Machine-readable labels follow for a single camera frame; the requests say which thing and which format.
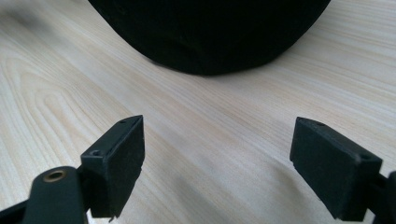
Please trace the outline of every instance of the dark rounded object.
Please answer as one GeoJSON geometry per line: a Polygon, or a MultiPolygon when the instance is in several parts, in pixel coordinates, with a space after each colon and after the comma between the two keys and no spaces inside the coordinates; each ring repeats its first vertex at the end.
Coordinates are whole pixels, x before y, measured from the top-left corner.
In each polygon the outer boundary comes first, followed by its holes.
{"type": "Polygon", "coordinates": [[[330,0],[90,0],[152,61],[181,72],[224,74],[272,61],[330,0]]]}

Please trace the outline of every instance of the table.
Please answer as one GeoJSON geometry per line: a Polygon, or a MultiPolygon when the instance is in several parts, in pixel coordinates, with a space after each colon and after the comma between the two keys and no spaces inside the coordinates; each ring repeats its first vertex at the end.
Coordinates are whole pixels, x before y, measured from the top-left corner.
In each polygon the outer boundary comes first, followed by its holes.
{"type": "Polygon", "coordinates": [[[396,169],[395,11],[333,0],[274,62],[200,77],[152,63],[88,1],[1,1],[0,209],[143,115],[143,171],[113,223],[341,223],[289,160],[294,122],[326,123],[381,157],[382,175],[396,169]]]}

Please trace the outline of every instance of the wooden table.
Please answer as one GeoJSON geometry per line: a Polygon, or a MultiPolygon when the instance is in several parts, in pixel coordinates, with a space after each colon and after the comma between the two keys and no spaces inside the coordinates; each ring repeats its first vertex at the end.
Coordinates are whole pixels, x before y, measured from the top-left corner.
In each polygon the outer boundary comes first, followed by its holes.
{"type": "Polygon", "coordinates": [[[381,157],[381,174],[396,169],[395,11],[333,0],[273,63],[198,77],[151,63],[88,1],[2,0],[0,209],[142,114],[143,172],[113,223],[341,223],[289,160],[294,121],[326,123],[381,157]]]}

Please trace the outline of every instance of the wooden surface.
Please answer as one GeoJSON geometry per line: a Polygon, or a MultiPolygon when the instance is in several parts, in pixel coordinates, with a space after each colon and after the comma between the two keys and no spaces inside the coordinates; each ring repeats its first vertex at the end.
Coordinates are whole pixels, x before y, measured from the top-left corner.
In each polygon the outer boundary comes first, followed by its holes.
{"type": "Polygon", "coordinates": [[[273,63],[197,77],[151,63],[88,1],[2,0],[0,209],[142,114],[147,157],[113,223],[341,223],[289,161],[294,121],[324,122],[396,170],[395,11],[333,0],[273,63]]]}

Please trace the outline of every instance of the black object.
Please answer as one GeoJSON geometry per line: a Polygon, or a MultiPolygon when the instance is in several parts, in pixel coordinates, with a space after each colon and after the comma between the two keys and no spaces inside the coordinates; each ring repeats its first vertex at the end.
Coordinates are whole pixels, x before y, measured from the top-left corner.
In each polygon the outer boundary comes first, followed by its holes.
{"type": "Polygon", "coordinates": [[[81,155],[78,169],[53,168],[35,178],[30,197],[0,212],[0,223],[87,223],[118,217],[145,159],[143,117],[117,122],[81,155]]]}
{"type": "Polygon", "coordinates": [[[224,74],[271,62],[330,0],[89,0],[131,46],[185,73],[224,74]]]}
{"type": "Polygon", "coordinates": [[[379,173],[382,160],[323,123],[297,118],[290,160],[334,218],[396,223],[396,172],[379,173]]]}

